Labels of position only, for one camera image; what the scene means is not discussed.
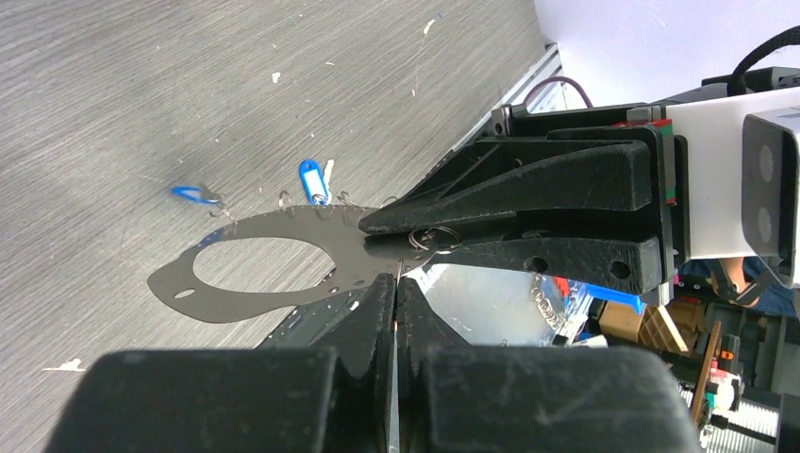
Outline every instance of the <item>cable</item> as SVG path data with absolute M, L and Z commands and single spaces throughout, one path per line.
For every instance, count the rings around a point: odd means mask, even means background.
M 545 85 L 549 85 L 551 83 L 556 83 L 556 82 L 561 82 L 561 83 L 566 83 L 567 85 L 571 85 L 573 88 L 575 88 L 577 93 L 580 94 L 580 97 L 581 99 L 583 99 L 583 103 L 586 104 L 587 108 L 590 109 L 594 107 L 592 101 L 589 99 L 589 95 L 586 94 L 586 90 L 584 90 L 583 87 L 581 87 L 580 84 L 577 83 L 576 81 L 572 80 L 569 77 L 565 77 L 563 75 L 553 75 L 552 77 L 547 77 L 545 80 L 537 83 L 535 87 L 531 88 L 530 91 L 527 92 L 527 96 L 525 97 L 525 101 L 523 101 L 523 104 L 527 106 L 528 103 L 533 99 L 533 96 L 535 96 L 536 93 L 539 92 L 539 90 L 541 90 Z
M 742 62 L 733 70 L 733 74 L 730 75 L 730 80 L 727 82 L 727 95 L 739 96 L 746 94 L 747 86 L 744 83 L 744 73 L 775 50 L 789 45 L 800 45 L 800 25 L 778 33 L 747 54 L 747 57 L 744 57 Z

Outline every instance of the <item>blue plastic tag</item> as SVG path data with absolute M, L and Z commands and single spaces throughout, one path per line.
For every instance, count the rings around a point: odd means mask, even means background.
M 642 298 L 637 295 L 622 293 L 620 291 L 614 291 L 594 285 L 586 285 L 586 288 L 589 291 L 589 295 L 595 299 L 603 299 L 629 305 L 633 308 L 633 311 L 635 311 L 636 314 L 644 313 L 644 302 L 642 301 Z
M 202 187 L 196 186 L 177 186 L 173 187 L 172 190 L 173 195 L 183 198 L 184 200 L 191 201 L 193 203 L 199 203 L 201 205 L 218 205 L 220 200 L 209 200 L 204 197 L 204 190 Z
M 303 163 L 300 164 L 300 181 L 303 182 L 303 190 L 306 191 L 309 204 L 328 204 L 330 194 L 325 186 L 323 171 L 316 161 L 303 160 Z

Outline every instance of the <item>person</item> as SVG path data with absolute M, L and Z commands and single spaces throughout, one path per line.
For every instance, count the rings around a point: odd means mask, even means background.
M 722 265 L 726 269 L 731 282 L 737 285 L 740 292 L 747 288 L 747 285 L 761 275 L 762 272 L 767 272 L 767 267 L 758 257 L 726 258 L 722 259 Z M 678 269 L 678 274 L 710 278 L 711 286 L 715 290 L 717 288 L 716 278 L 711 274 L 708 260 L 691 260 Z M 747 308 L 778 316 L 797 317 L 797 311 L 794 308 L 794 291 L 784 288 L 778 283 L 770 285 Z

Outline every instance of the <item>screw hole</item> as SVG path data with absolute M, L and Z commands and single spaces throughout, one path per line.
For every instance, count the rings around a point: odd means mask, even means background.
M 194 288 L 189 288 L 188 290 L 183 290 L 183 291 L 179 292 L 178 294 L 174 295 L 173 297 L 175 299 L 182 299 L 182 298 L 190 296 L 192 294 L 194 294 Z
M 630 277 L 630 267 L 622 261 L 612 261 L 611 274 L 620 280 L 625 280 Z
M 532 257 L 525 260 L 523 266 L 526 271 L 538 272 L 543 274 L 547 272 L 547 261 L 539 257 Z

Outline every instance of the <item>metal table surface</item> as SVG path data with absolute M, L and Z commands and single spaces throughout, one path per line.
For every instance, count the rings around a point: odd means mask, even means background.
M 46 442 L 81 376 L 63 363 L 253 346 L 285 315 L 205 325 L 149 293 L 222 224 L 171 186 L 206 183 L 245 217 L 281 190 L 303 201 L 300 161 L 333 159 L 333 191 L 375 205 L 543 53 L 530 0 L 7 0 L 0 30 L 0 450 L 15 453 Z M 299 289 L 329 270 L 309 249 L 215 246 L 196 272 Z

